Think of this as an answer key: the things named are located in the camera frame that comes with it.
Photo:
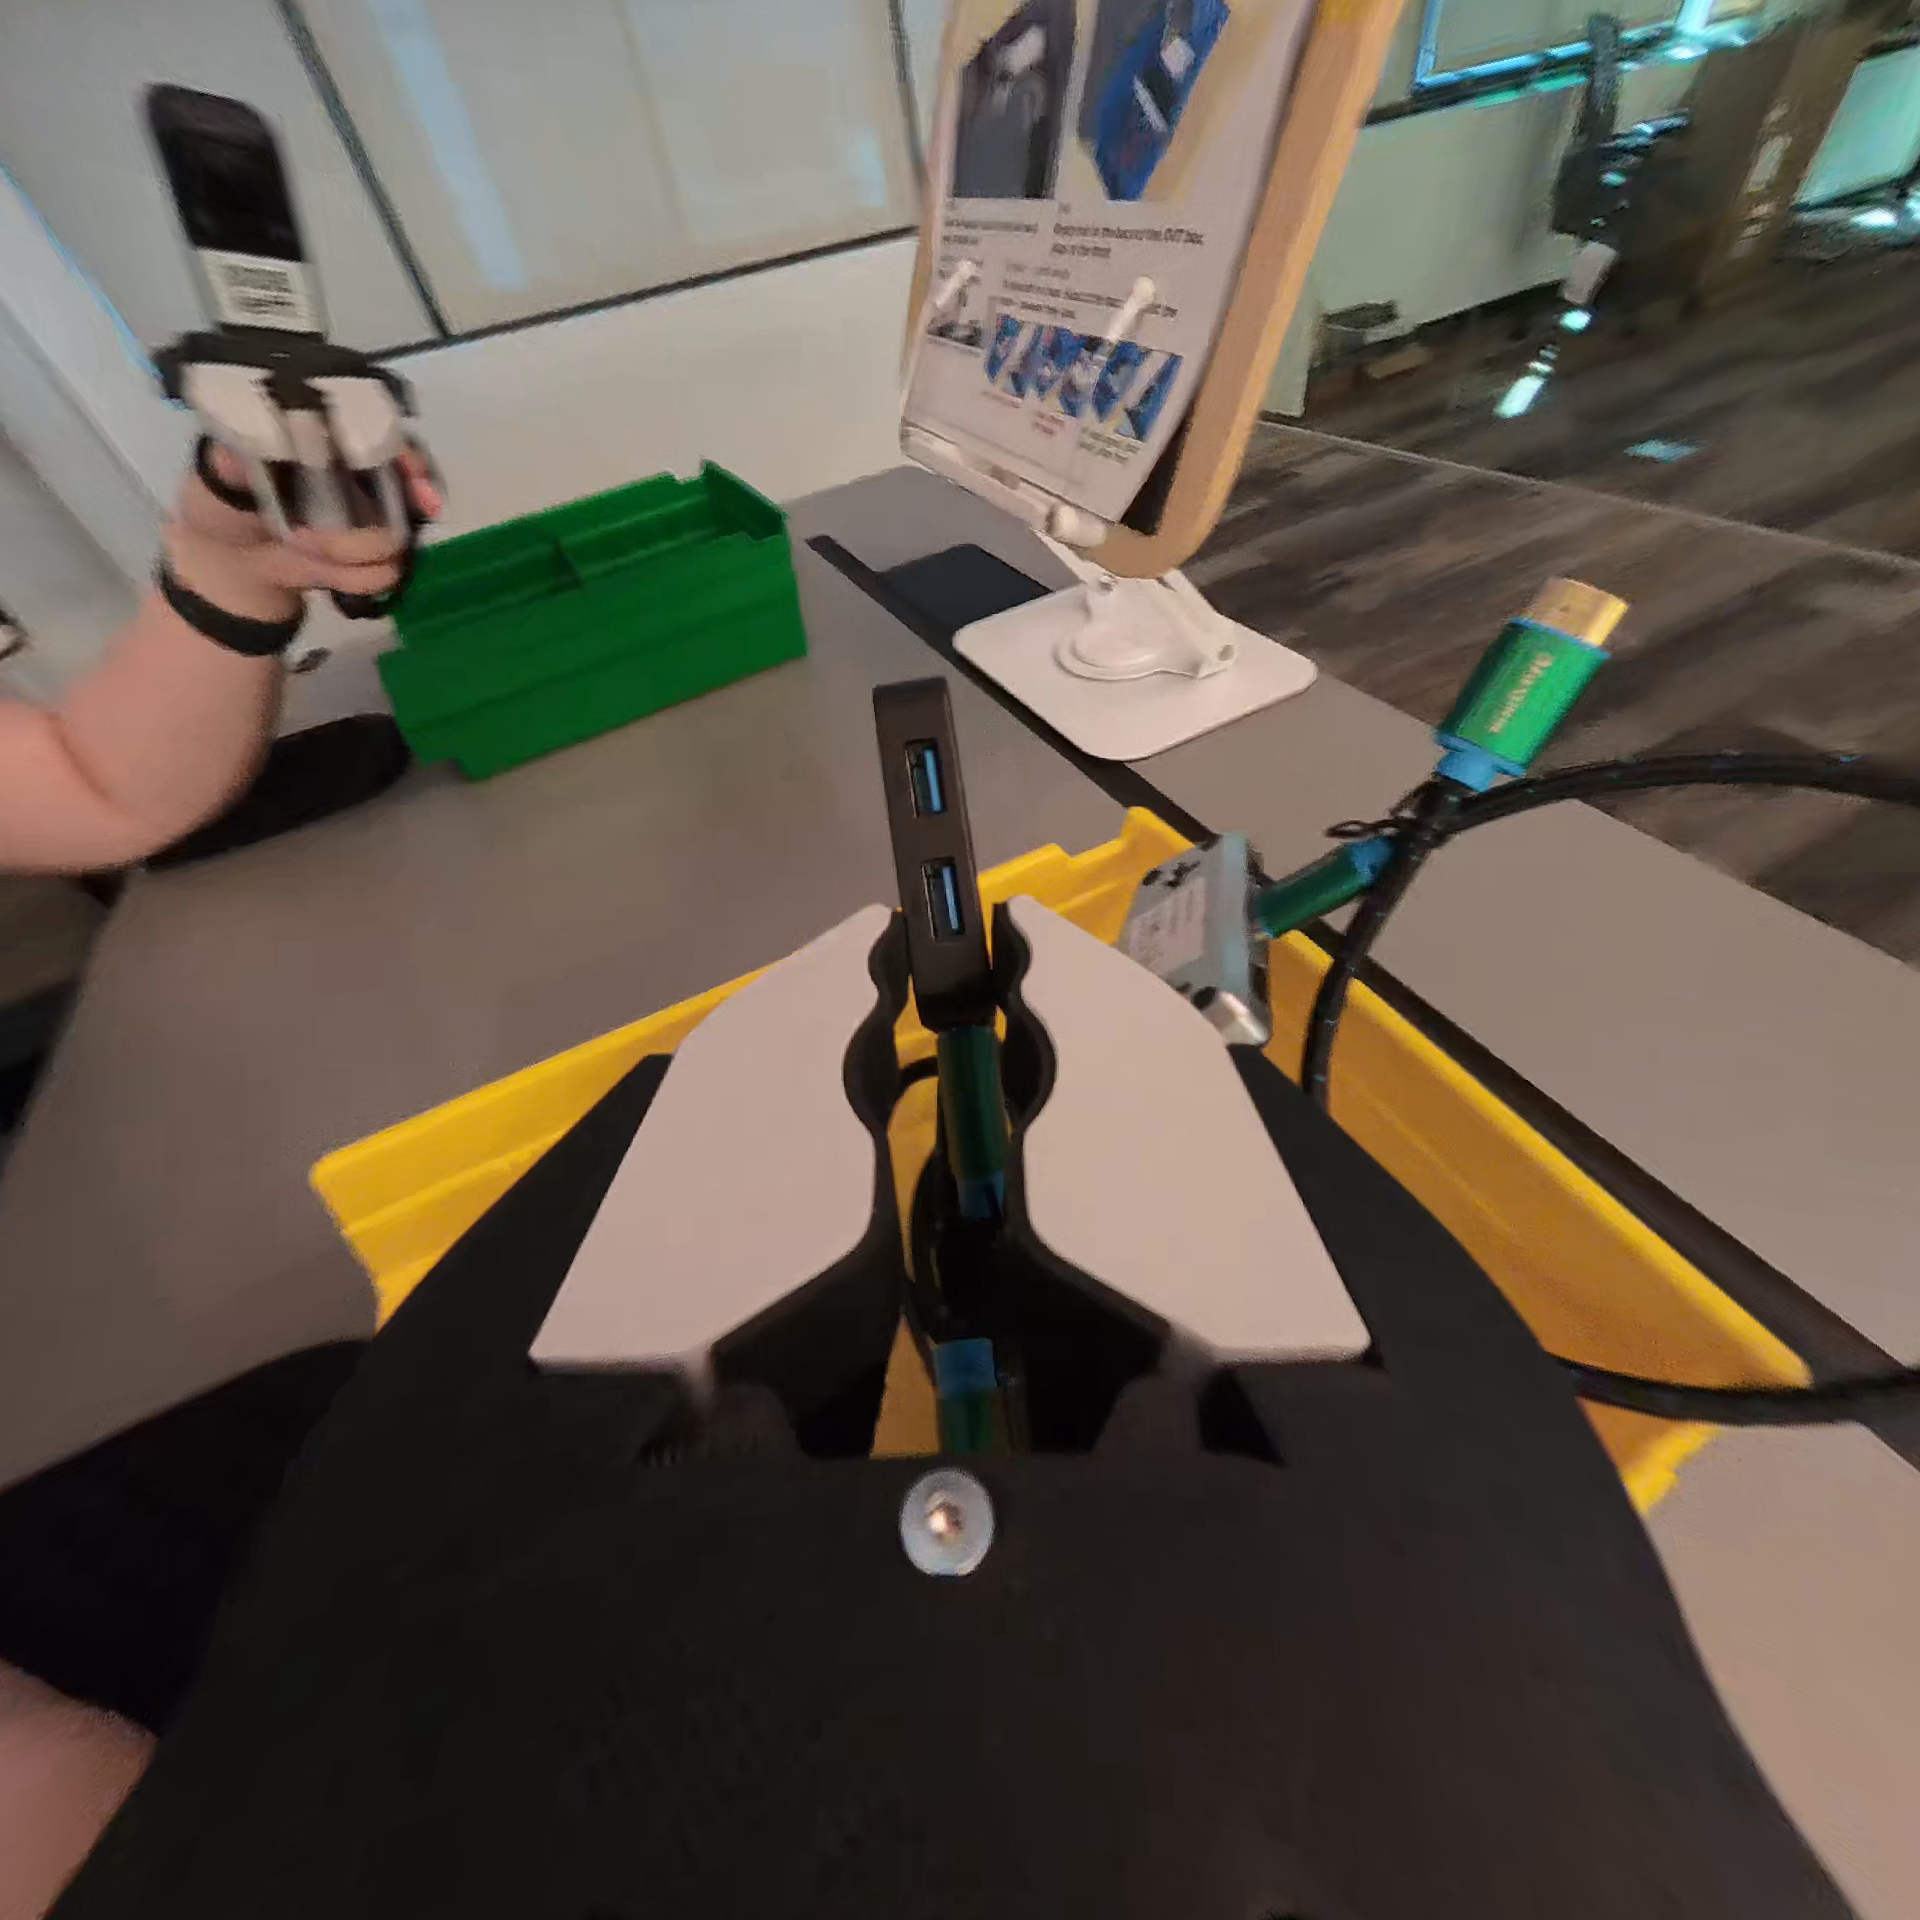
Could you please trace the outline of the person's left forearm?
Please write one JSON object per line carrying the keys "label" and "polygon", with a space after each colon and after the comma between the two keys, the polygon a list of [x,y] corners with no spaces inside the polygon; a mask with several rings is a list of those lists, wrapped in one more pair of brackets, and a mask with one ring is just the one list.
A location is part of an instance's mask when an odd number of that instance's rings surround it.
{"label": "person's left forearm", "polygon": [[286,665],[243,657],[149,594],[55,705],[4,703],[4,875],[145,861],[261,773]]}

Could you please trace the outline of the printed instruction sheet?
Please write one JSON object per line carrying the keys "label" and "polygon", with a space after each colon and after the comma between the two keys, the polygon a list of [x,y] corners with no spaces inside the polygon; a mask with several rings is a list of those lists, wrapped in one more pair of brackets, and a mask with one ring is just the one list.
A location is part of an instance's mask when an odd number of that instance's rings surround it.
{"label": "printed instruction sheet", "polygon": [[903,444],[1122,523],[1208,368],[1320,4],[955,4]]}

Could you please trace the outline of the cardboard box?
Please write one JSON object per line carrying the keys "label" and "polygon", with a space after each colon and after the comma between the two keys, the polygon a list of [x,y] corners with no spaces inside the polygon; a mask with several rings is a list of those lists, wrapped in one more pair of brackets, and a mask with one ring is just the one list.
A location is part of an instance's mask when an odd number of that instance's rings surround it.
{"label": "cardboard box", "polygon": [[1734,299],[1767,273],[1815,151],[1882,33],[1867,4],[1819,4],[1702,62],[1691,85],[1684,314]]}

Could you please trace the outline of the grey HDMI switch box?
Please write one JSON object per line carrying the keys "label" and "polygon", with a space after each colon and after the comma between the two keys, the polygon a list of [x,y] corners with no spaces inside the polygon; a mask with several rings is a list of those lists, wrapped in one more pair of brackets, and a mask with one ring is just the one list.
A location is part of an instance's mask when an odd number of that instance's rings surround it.
{"label": "grey HDMI switch box", "polygon": [[1213,835],[1153,864],[1118,946],[1228,1045],[1270,1045],[1270,936],[1257,922],[1257,858],[1246,832]]}

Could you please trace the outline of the instruction sheet on stand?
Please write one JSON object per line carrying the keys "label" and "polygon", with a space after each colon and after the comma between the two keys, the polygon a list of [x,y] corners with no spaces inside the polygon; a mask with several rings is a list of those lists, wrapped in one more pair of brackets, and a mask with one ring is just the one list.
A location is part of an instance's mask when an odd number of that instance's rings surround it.
{"label": "instruction sheet on stand", "polygon": [[1090,550],[1090,564],[1161,578],[1189,564],[1214,532],[1402,14],[1405,4],[1315,4],[1213,358],[1195,379],[1178,444],[1146,488],[1161,518],[1153,528],[1118,523]]}

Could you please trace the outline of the black wristband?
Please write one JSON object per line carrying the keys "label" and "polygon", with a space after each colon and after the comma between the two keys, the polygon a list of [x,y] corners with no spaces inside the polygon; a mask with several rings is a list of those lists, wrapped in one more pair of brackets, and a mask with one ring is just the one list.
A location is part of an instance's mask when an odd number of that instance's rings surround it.
{"label": "black wristband", "polygon": [[303,632],[303,600],[298,600],[295,613],[286,618],[225,609],[221,603],[214,603],[208,599],[187,587],[166,559],[161,559],[154,569],[154,587],[161,603],[174,609],[184,628],[243,661],[282,661]]}

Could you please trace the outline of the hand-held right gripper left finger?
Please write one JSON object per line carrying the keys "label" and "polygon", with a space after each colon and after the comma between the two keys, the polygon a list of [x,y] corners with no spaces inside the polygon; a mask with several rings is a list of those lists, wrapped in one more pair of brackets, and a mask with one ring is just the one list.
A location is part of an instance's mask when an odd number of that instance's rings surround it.
{"label": "hand-held right gripper left finger", "polygon": [[898,934],[867,904],[683,1039],[534,1335],[537,1367],[717,1378],[867,1242],[898,1244]]}

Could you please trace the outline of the white board stand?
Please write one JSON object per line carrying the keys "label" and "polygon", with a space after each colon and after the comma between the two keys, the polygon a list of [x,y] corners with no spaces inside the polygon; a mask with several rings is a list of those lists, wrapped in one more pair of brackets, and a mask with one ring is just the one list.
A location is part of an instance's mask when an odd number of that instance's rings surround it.
{"label": "white board stand", "polygon": [[1183,570],[1097,563],[1114,527],[1045,484],[903,424],[912,464],[1027,523],[1073,570],[1018,607],[959,624],[955,653],[1095,762],[1146,762],[1301,700],[1320,675],[1293,645],[1225,618]]}

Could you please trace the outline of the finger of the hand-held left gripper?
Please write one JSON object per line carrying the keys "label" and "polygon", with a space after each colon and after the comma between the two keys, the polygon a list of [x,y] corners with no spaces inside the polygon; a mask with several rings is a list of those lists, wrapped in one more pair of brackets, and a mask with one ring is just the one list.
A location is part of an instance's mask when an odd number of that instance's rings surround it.
{"label": "finger of the hand-held left gripper", "polygon": [[191,368],[184,403],[201,421],[201,484],[232,512],[298,535],[309,518],[309,372]]}
{"label": "finger of the hand-held left gripper", "polygon": [[309,480],[322,528],[407,528],[401,403],[381,379],[315,379]]}

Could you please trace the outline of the black USB hub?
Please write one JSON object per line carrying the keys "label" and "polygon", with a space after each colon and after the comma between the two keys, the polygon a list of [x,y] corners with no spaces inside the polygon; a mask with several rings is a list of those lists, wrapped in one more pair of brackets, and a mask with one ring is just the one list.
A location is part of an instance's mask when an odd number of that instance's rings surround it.
{"label": "black USB hub", "polygon": [[998,981],[949,679],[880,685],[876,746],[919,1020],[934,1036],[988,1030]]}

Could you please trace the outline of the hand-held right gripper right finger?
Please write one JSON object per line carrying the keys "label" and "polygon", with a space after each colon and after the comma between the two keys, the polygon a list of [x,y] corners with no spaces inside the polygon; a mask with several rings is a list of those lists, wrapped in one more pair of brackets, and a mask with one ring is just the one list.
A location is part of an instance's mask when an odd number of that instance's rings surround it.
{"label": "hand-held right gripper right finger", "polygon": [[1361,1313],[1221,1036],[1040,899],[1007,909],[1051,1063],[1023,1130],[1040,1244],[1217,1363],[1361,1356]]}

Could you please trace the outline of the person's left hand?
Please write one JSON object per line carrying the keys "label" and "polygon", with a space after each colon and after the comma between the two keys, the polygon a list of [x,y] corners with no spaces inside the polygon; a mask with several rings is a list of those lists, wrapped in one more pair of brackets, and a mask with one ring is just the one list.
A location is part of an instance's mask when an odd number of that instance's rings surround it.
{"label": "person's left hand", "polygon": [[249,619],[291,619],[315,594],[352,603],[388,603],[410,576],[417,535],[388,527],[274,528],[255,502],[253,480],[232,452],[204,440],[161,535],[169,578]]}

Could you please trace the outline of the dark flat mat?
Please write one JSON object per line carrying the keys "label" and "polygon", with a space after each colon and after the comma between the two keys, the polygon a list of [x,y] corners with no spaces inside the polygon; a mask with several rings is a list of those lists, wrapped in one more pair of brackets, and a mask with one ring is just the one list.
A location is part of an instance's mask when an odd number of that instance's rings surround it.
{"label": "dark flat mat", "polygon": [[1056,592],[978,541],[892,564],[880,581],[940,643],[955,643],[959,631],[1045,600]]}

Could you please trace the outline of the green plastic bin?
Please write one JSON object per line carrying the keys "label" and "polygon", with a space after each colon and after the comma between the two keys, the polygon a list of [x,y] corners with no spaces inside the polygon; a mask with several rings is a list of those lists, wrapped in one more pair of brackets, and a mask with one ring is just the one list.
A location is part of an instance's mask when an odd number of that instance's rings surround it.
{"label": "green plastic bin", "polygon": [[801,661],[790,550],[720,464],[432,541],[376,661],[401,741],[489,779]]}

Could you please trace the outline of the yellow plastic bin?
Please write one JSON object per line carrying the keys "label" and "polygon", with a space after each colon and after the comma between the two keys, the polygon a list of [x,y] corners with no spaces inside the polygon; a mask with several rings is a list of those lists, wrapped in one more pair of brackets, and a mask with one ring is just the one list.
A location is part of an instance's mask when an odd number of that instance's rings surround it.
{"label": "yellow plastic bin", "polygon": [[[1118,840],[1073,855],[1042,845],[988,870],[984,904],[1040,899],[1095,941],[1114,944],[1138,880],[1189,840],[1133,806]],[[1288,1073],[1328,959],[1290,934],[1270,963],[1275,1040]],[[646,1055],[672,1055],[736,994],[746,972],[550,1062],[469,1091],[427,1114],[347,1144],[312,1165],[312,1189],[365,1269],[376,1326],[499,1196]],[[1691,1386],[1810,1386],[1810,1365],[1708,1277],[1708,1253],[1683,1253],[1678,1228],[1652,1228],[1598,1177],[1574,1165],[1470,1067],[1384,997],[1356,986],[1353,1073],[1334,1116],[1499,1282],[1553,1356],[1603,1370]],[[1587,1408],[1633,1506],[1646,1515],[1719,1430]]]}

